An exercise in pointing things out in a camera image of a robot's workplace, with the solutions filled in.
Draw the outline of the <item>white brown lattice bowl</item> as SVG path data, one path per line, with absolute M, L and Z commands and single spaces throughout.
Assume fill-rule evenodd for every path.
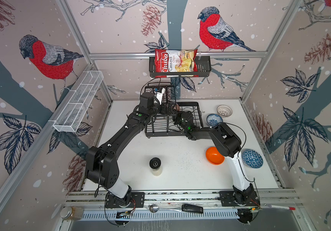
M 219 105 L 217 107 L 217 113 L 221 117 L 229 117 L 233 114 L 233 110 L 227 105 Z

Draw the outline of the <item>black wire dish rack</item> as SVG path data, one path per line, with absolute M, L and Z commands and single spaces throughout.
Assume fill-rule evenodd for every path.
M 203 126 L 202 113 L 197 102 L 181 102 L 176 99 L 176 89 L 170 82 L 164 83 L 148 83 L 145 87 L 146 92 L 154 93 L 154 88 L 164 87 L 165 94 L 162 103 L 173 102 L 178 104 L 181 111 L 190 111 L 193 114 L 194 126 L 201 128 Z M 145 135 L 151 137 L 166 137 L 166 136 L 184 136 L 184 129 L 191 129 L 192 127 L 180 127 L 174 124 L 173 118 L 179 111 L 175 111 L 172 115 L 157 114 L 152 118 L 151 122 L 145 128 Z

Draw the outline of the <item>blue floral bowl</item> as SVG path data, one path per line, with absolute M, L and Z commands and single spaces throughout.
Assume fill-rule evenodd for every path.
M 223 119 L 218 114 L 209 114 L 206 118 L 206 121 L 209 126 L 214 127 L 214 126 L 218 125 L 219 123 L 222 123 Z

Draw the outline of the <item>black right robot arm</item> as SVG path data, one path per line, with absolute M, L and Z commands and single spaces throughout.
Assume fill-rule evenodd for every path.
M 260 206 L 260 198 L 254 189 L 253 181 L 246 177 L 242 166 L 241 149 L 242 142 L 238 135 L 225 122 L 212 127 L 200 127 L 194 124 L 192 112 L 178 112 L 174 118 L 174 124 L 182 128 L 184 135 L 192 140 L 210 139 L 217 151 L 225 157 L 229 165 L 233 179 L 234 201 L 245 206 L 252 202 Z

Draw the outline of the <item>red white marker pen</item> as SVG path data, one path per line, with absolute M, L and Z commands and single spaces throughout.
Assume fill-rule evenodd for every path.
M 278 205 L 272 205 L 272 204 L 267 204 L 267 207 L 274 208 L 274 209 L 292 210 L 292 211 L 296 210 L 295 207 L 278 206 Z

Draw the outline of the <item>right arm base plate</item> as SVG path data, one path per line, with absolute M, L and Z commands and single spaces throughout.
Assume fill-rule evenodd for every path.
M 218 198 L 223 207 L 258 207 L 260 200 L 256 192 L 235 193 L 234 191 L 220 191 Z

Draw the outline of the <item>orange plastic bowl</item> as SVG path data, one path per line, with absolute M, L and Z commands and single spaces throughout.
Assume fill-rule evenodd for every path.
M 213 165 L 220 165 L 224 162 L 225 157 L 219 153 L 216 147 L 209 147 L 206 151 L 206 158 Z

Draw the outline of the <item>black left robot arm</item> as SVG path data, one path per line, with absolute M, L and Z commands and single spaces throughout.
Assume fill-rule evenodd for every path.
M 112 193 L 120 204 L 130 204 L 131 187 L 119 177 L 117 160 L 131 140 L 160 115 L 171 115 L 172 102 L 163 103 L 151 92 L 140 96 L 140 103 L 127 115 L 121 129 L 100 147 L 91 147 L 86 154 L 85 178 Z

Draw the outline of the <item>metal spoon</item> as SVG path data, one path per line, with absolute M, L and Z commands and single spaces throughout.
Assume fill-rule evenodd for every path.
M 152 213 L 157 213 L 159 211 L 176 211 L 176 212 L 182 212 L 182 208 L 162 208 L 157 204 L 152 204 L 149 206 L 149 211 Z

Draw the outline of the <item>blue geometric patterned bowl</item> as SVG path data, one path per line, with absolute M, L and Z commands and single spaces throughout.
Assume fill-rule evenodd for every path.
M 242 152 L 242 160 L 250 168 L 261 168 L 264 164 L 262 156 L 255 150 L 246 149 Z

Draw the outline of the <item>black lid jar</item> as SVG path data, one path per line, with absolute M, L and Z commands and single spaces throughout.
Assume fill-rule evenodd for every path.
M 162 173 L 162 162 L 159 158 L 154 157 L 150 160 L 149 166 L 151 168 L 151 173 L 154 176 L 160 176 Z

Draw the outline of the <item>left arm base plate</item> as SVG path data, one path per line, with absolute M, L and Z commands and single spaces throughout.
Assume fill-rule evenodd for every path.
M 127 193 L 124 198 L 108 193 L 105 200 L 106 208 L 143 208 L 144 206 L 144 192 Z

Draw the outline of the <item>red patterned bowl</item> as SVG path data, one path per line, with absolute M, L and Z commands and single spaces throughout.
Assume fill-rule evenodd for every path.
M 175 110 L 176 111 L 180 111 L 181 110 L 181 108 L 180 108 L 180 106 L 178 104 L 175 105 Z

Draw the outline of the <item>glass jar with spice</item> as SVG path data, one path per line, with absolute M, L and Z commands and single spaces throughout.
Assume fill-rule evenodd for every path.
M 64 207 L 60 212 L 63 220 L 81 220 L 83 218 L 84 208 Z

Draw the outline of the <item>red cassava chips bag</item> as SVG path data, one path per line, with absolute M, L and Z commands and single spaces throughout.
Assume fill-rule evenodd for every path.
M 156 73 L 197 72 L 197 50 L 155 50 Z

